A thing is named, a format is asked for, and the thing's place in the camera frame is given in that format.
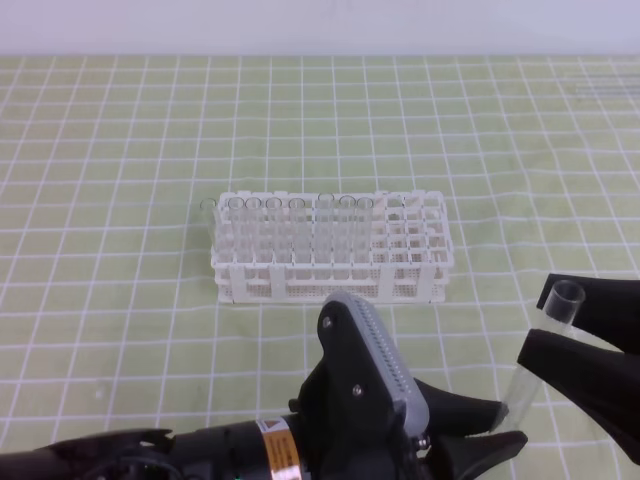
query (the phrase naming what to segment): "label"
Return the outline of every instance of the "label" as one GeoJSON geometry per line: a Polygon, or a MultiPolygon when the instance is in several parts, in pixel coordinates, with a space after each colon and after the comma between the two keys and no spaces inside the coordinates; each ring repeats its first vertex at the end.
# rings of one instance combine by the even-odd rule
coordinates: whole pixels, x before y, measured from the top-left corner
{"type": "Polygon", "coordinates": [[[269,457],[272,480],[302,480],[300,457],[289,425],[282,417],[256,421],[269,457]]]}

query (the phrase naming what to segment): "glass test tube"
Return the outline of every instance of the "glass test tube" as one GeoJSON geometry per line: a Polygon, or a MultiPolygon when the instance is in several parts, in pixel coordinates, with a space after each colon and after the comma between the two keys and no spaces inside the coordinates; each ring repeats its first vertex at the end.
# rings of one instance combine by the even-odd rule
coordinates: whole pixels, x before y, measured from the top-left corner
{"type": "Polygon", "coordinates": [[[287,263],[291,258],[291,248],[287,237],[287,225],[282,210],[282,200],[271,197],[267,200],[267,215],[269,218],[269,235],[273,245],[276,263],[287,263]]]}
{"type": "Polygon", "coordinates": [[[242,197],[230,198],[227,206],[229,207],[229,218],[231,219],[231,228],[233,230],[233,251],[238,262],[251,261],[251,244],[245,235],[246,230],[246,209],[244,199],[242,197]]]}
{"type": "Polygon", "coordinates": [[[313,250],[316,263],[331,263],[333,202],[332,193],[321,193],[316,201],[316,219],[313,232],[313,250]]]}
{"type": "Polygon", "coordinates": [[[247,198],[244,202],[247,215],[247,228],[245,235],[247,235],[251,250],[256,261],[259,261],[260,256],[260,234],[262,230],[262,200],[258,197],[247,198]]]}
{"type": "Polygon", "coordinates": [[[311,263],[311,228],[302,198],[289,200],[289,220],[293,228],[293,251],[296,263],[311,263]]]}
{"type": "MultiPolygon", "coordinates": [[[[584,290],[576,282],[560,280],[554,283],[542,309],[545,315],[533,325],[533,328],[557,334],[565,333],[573,323],[584,299],[584,290]]],[[[519,429],[541,385],[540,378],[526,368],[517,366],[502,401],[502,411],[494,425],[495,433],[519,429]]]]}
{"type": "Polygon", "coordinates": [[[353,240],[353,256],[356,263],[369,263],[372,216],[373,200],[368,197],[359,198],[356,203],[355,238],[353,240]]]}
{"type": "Polygon", "coordinates": [[[209,238],[211,238],[211,245],[213,248],[217,245],[217,238],[219,234],[216,232],[216,227],[222,225],[220,221],[220,212],[218,211],[218,202],[213,198],[205,198],[200,202],[200,212],[202,213],[202,217],[207,224],[207,230],[209,231],[209,238]]]}
{"type": "Polygon", "coordinates": [[[355,227],[356,199],[345,195],[338,201],[338,224],[333,245],[333,258],[336,263],[351,261],[351,245],[355,227]]]}

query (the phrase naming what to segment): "green grid mat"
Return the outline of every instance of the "green grid mat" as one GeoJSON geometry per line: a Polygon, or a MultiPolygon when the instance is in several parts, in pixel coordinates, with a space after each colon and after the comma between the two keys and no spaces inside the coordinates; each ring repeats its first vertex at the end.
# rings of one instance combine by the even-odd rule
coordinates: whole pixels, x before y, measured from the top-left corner
{"type": "MultiPolygon", "coordinates": [[[[197,205],[228,190],[443,192],[447,302],[380,310],[417,377],[497,398],[549,271],[638,277],[637,74],[602,57],[0,57],[2,448],[285,411],[321,354],[319,308],[216,303],[197,205]]],[[[638,475],[552,389],[524,430],[483,478],[638,475]]]]}

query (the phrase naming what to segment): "test tube rim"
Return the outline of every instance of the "test tube rim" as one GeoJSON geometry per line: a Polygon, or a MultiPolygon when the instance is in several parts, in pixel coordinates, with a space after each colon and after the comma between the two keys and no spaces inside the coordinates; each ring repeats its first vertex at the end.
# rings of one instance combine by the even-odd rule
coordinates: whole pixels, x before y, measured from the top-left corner
{"type": "Polygon", "coordinates": [[[249,210],[257,210],[259,208],[262,208],[262,200],[260,200],[258,197],[249,197],[244,201],[244,205],[245,207],[247,207],[249,210]],[[249,206],[249,201],[251,200],[257,200],[258,204],[255,206],[249,206]]]}
{"type": "Polygon", "coordinates": [[[558,280],[551,287],[551,291],[552,293],[557,295],[560,300],[567,303],[580,304],[584,302],[586,298],[586,293],[584,291],[584,288],[582,288],[582,286],[579,283],[574,282],[572,280],[558,280]],[[574,291],[575,296],[571,297],[570,295],[567,295],[568,292],[562,291],[563,287],[569,287],[571,290],[574,291]]]}
{"type": "Polygon", "coordinates": [[[356,207],[359,208],[360,210],[370,210],[373,208],[373,205],[374,205],[373,198],[370,198],[370,197],[360,197],[356,202],[356,207]],[[361,200],[367,201],[367,205],[364,205],[364,202],[361,204],[360,203],[361,200]]]}
{"type": "Polygon", "coordinates": [[[229,210],[241,210],[242,208],[245,207],[245,205],[246,204],[245,204],[244,198],[242,197],[232,197],[227,201],[227,207],[229,207],[229,210]],[[241,203],[239,205],[232,205],[231,202],[233,200],[240,200],[241,203]]]}
{"type": "Polygon", "coordinates": [[[265,206],[267,207],[267,209],[269,210],[275,210],[277,208],[281,208],[282,207],[282,200],[279,199],[278,197],[269,197],[267,198],[267,201],[265,202],[265,206]],[[272,200],[277,200],[279,202],[279,204],[277,205],[270,205],[270,202],[272,200]]]}
{"type": "Polygon", "coordinates": [[[202,201],[200,202],[200,210],[205,209],[205,202],[207,201],[211,201],[213,203],[212,205],[213,208],[216,208],[218,206],[218,202],[216,201],[215,198],[207,197],[207,198],[203,198],[202,201]]]}
{"type": "Polygon", "coordinates": [[[340,197],[340,200],[338,200],[338,205],[341,208],[354,208],[356,204],[356,199],[351,195],[343,195],[342,197],[340,197]],[[343,203],[343,200],[346,200],[347,202],[349,202],[349,200],[353,200],[353,204],[351,204],[351,202],[349,202],[349,204],[343,203]]]}
{"type": "Polygon", "coordinates": [[[307,206],[307,202],[304,201],[304,198],[296,197],[289,200],[289,208],[306,208],[306,206],[307,206]],[[297,202],[297,201],[302,202],[302,205],[298,205],[298,206],[292,205],[293,202],[297,202]]]}
{"type": "Polygon", "coordinates": [[[319,193],[318,201],[319,202],[333,202],[335,201],[336,196],[333,193],[319,193]]]}

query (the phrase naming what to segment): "table surface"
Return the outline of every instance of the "table surface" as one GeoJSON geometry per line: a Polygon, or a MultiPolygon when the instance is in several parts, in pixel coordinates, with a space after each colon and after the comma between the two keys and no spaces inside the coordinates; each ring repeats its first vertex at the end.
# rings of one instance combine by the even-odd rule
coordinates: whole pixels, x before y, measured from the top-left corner
{"type": "MultiPolygon", "coordinates": [[[[548,272],[638,277],[638,74],[603,57],[0,57],[2,449],[285,412],[321,355],[319,308],[216,302],[197,206],[228,190],[443,192],[446,303],[380,311],[416,377],[499,398],[548,272]]],[[[523,428],[483,478],[638,475],[552,389],[523,428]]]]}

